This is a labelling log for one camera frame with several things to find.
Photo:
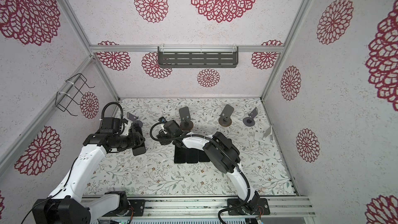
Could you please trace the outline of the black phone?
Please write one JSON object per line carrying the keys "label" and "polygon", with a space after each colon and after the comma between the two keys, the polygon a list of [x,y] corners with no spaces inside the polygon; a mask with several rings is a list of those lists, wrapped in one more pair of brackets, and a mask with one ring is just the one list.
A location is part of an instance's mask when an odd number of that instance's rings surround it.
{"label": "black phone", "polygon": [[185,164],[187,161],[186,149],[175,146],[174,163]]}
{"label": "black phone", "polygon": [[199,150],[199,151],[198,151],[198,162],[202,162],[202,163],[210,162],[209,157],[208,157],[207,154],[206,154],[204,151],[202,151],[202,150]]}
{"label": "black phone", "polygon": [[132,148],[132,153],[134,156],[140,156],[146,153],[146,146],[145,143],[142,143],[140,146],[136,146]]}
{"label": "black phone", "polygon": [[186,163],[196,164],[199,162],[199,150],[197,149],[186,149]]}

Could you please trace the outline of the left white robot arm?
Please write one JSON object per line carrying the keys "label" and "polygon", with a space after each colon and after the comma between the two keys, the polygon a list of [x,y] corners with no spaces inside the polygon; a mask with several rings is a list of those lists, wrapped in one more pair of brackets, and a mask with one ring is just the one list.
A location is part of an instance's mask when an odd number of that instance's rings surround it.
{"label": "left white robot arm", "polygon": [[87,183],[108,153],[144,148],[141,126],[133,123],[128,133],[121,134],[115,128],[119,123],[126,125],[127,121],[102,124],[86,138],[79,156],[56,189],[46,199],[34,203],[32,214],[37,224],[89,224],[108,213],[119,216],[130,213],[132,208],[124,191],[108,192],[87,206],[81,203]]}

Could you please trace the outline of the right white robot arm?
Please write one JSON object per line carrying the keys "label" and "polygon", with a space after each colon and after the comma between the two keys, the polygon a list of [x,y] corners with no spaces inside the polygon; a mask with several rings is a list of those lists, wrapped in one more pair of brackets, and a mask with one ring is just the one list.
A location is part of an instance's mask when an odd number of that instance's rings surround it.
{"label": "right white robot arm", "polygon": [[150,137],[161,145],[174,144],[183,149],[196,149],[205,153],[210,162],[234,185],[239,202],[236,205],[219,211],[241,210],[245,214],[255,213],[260,201],[259,193],[254,190],[240,164],[240,152],[221,132],[213,135],[200,135],[191,131],[184,131],[175,120],[166,121],[163,117],[154,124]]}

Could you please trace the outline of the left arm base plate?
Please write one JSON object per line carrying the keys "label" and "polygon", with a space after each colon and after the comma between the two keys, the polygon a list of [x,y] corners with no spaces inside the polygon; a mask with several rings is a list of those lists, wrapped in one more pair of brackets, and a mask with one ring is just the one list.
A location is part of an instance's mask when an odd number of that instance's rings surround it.
{"label": "left arm base plate", "polygon": [[128,202],[124,209],[108,212],[103,217],[142,217],[144,215],[146,200],[129,199]]}

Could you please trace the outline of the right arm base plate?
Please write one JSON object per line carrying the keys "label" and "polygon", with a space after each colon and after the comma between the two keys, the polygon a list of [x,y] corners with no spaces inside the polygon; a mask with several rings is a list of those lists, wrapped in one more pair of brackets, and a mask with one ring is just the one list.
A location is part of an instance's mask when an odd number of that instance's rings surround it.
{"label": "right arm base plate", "polygon": [[268,206],[268,201],[266,198],[260,198],[256,204],[247,203],[240,208],[235,208],[228,211],[229,215],[269,215],[270,208]]}

